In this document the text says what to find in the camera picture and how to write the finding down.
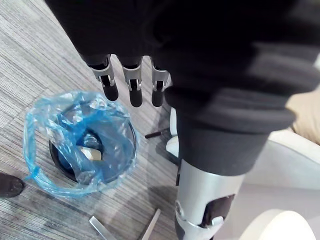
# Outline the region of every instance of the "trash bag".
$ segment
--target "trash bag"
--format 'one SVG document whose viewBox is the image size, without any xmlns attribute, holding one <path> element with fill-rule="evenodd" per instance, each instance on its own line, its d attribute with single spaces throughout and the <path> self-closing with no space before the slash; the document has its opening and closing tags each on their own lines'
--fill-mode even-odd
<svg viewBox="0 0 320 240">
<path fill-rule="evenodd" d="M 75 188 L 57 186 L 39 167 L 36 131 L 48 138 L 51 156 L 56 149 L 59 164 L 74 174 Z M 81 147 L 98 150 L 101 159 L 88 159 Z M 25 116 L 23 154 L 28 178 L 54 196 L 78 197 L 115 188 L 135 165 L 137 148 L 128 112 L 98 92 L 44 97 Z"/>
</svg>

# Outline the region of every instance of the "silver metal bar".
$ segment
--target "silver metal bar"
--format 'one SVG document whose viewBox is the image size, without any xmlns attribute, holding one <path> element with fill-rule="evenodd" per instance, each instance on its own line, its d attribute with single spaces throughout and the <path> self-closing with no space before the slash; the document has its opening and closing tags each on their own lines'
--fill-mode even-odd
<svg viewBox="0 0 320 240">
<path fill-rule="evenodd" d="M 102 225 L 101 222 L 99 222 L 98 219 L 95 218 L 95 216 L 92 216 L 89 220 L 89 223 L 95 228 L 95 230 L 98 231 L 98 233 L 101 235 L 101 237 L 104 240 L 117 240 L 111 232 L 109 232 L 105 226 Z"/>
<path fill-rule="evenodd" d="M 154 229 L 154 227 L 155 227 L 155 225 L 157 223 L 157 220 L 158 220 L 158 218 L 160 216 L 160 213 L 161 213 L 160 209 L 157 209 L 155 211 L 155 214 L 154 214 L 154 216 L 153 216 L 148 228 L 145 230 L 145 233 L 144 233 L 143 237 L 141 238 L 141 240 L 148 240 L 149 239 L 149 237 L 150 237 L 150 235 L 152 233 L 152 230 Z"/>
</svg>

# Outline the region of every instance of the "black shoe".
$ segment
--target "black shoe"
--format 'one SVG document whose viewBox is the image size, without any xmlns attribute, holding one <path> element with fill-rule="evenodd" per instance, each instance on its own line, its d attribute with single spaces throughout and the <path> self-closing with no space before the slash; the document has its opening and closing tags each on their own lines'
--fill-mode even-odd
<svg viewBox="0 0 320 240">
<path fill-rule="evenodd" d="M 0 198 L 13 198 L 24 190 L 24 182 L 16 177 L 0 173 Z"/>
</svg>

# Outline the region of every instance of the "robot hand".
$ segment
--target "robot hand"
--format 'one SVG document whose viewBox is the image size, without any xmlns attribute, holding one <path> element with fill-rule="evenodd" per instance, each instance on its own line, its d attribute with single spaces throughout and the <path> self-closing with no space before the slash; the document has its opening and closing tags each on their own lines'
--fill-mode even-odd
<svg viewBox="0 0 320 240">
<path fill-rule="evenodd" d="M 130 102 L 134 107 L 140 107 L 143 101 L 141 90 L 141 61 L 142 57 L 119 57 L 122 64 L 124 79 L 129 89 Z M 164 99 L 164 90 L 168 82 L 169 73 L 159 69 L 152 58 L 152 97 L 151 102 L 155 107 L 160 107 Z M 110 101 L 118 99 L 119 93 L 115 81 L 115 74 L 110 59 L 110 54 L 105 57 L 102 64 L 89 65 L 96 79 L 101 82 L 105 96 Z"/>
</svg>

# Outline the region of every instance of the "floor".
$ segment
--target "floor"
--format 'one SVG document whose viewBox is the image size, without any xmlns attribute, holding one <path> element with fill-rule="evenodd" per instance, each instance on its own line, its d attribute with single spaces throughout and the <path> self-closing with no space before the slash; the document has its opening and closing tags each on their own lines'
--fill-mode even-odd
<svg viewBox="0 0 320 240">
<path fill-rule="evenodd" d="M 41 96 L 70 90 L 101 91 L 63 29 L 41 0 L 0 0 L 0 172 L 25 178 L 22 154 L 26 111 Z M 141 135 L 137 166 L 117 189 L 78 199 L 55 198 L 33 181 L 12 199 L 0 200 L 0 239 L 101 239 L 90 226 L 96 216 L 118 240 L 137 240 L 156 208 L 162 214 L 152 240 L 174 240 L 177 167 L 165 151 L 169 136 L 149 140 L 144 135 L 169 126 L 167 105 L 151 104 L 150 61 L 142 62 L 143 105 L 130 106 L 119 62 L 113 58 L 119 101 L 127 107 Z M 38 163 L 61 184 L 68 180 L 54 167 L 46 142 L 39 142 Z"/>
</svg>

